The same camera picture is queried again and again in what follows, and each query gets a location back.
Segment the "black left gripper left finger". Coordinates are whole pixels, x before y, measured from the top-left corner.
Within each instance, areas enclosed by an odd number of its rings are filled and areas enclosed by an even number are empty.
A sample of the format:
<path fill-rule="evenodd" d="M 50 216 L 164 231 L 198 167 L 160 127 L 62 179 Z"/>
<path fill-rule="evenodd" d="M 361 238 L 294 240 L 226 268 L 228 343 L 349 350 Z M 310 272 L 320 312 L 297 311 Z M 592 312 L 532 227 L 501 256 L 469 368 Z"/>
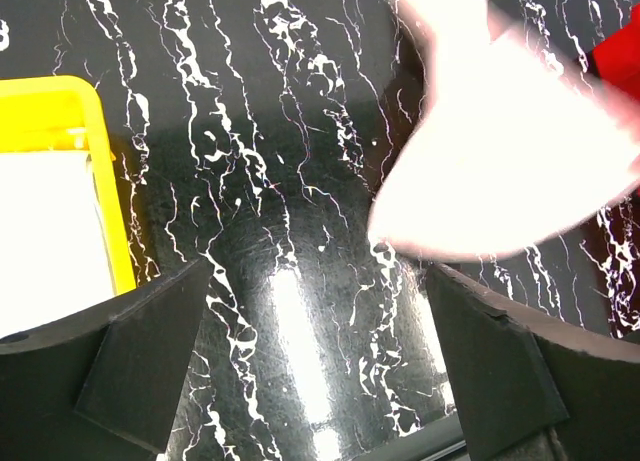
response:
<path fill-rule="evenodd" d="M 204 259 L 1 340 L 4 460 L 165 452 L 212 275 Z"/>

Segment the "light blue towel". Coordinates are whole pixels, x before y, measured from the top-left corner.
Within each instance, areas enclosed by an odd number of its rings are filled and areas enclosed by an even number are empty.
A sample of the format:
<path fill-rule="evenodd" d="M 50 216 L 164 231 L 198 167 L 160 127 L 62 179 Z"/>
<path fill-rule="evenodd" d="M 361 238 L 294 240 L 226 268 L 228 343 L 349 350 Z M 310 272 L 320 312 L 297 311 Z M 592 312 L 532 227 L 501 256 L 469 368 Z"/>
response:
<path fill-rule="evenodd" d="M 29 330 L 116 294 L 90 156 L 1 157 L 1 334 Z"/>

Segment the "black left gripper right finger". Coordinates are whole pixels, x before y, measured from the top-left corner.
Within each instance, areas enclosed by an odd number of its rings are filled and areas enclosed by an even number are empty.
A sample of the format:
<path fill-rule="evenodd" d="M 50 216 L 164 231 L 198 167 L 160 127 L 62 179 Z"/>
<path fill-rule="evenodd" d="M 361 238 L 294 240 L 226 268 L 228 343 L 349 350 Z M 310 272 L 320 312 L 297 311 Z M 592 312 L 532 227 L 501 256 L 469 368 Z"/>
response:
<path fill-rule="evenodd" d="M 636 460 L 639 346 L 441 264 L 427 298 L 473 460 Z"/>

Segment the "pink towel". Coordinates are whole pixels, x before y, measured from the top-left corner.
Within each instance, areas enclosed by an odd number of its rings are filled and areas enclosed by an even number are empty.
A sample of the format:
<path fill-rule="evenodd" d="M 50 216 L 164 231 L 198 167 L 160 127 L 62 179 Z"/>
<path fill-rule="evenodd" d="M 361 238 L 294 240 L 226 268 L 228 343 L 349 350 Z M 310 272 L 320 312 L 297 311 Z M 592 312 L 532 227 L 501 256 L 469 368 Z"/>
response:
<path fill-rule="evenodd" d="M 423 51 L 423 117 L 376 195 L 372 244 L 422 259 L 509 257 L 639 183 L 639 105 L 547 64 L 488 0 L 391 0 Z"/>

